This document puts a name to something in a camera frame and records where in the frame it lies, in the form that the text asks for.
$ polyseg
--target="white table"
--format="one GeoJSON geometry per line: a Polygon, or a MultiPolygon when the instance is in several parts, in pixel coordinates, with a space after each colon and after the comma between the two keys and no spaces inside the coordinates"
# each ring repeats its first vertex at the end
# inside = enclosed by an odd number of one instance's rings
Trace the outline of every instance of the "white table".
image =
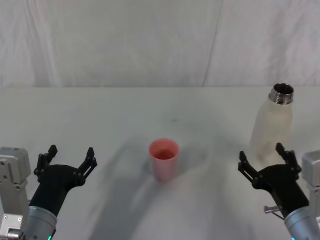
{"type": "MultiPolygon", "coordinates": [[[[31,169],[56,144],[52,164],[78,167],[92,146],[98,167],[69,192],[55,240],[289,240],[265,215],[271,196],[238,171],[270,87],[29,88],[0,90],[0,146],[26,148],[31,169]],[[181,173],[150,174],[159,137],[181,146],[181,173]]],[[[295,89],[291,149],[320,149],[320,88],[295,89]]],[[[31,198],[38,183],[28,178],[31,198]]]]}

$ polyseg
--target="bottle neck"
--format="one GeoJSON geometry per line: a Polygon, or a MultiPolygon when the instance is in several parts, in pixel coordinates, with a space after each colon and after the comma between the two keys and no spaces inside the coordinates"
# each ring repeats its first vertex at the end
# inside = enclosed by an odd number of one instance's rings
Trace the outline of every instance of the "bottle neck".
{"type": "Polygon", "coordinates": [[[269,99],[275,104],[287,105],[292,103],[294,98],[294,89],[286,83],[277,83],[269,93],[269,99]]]}

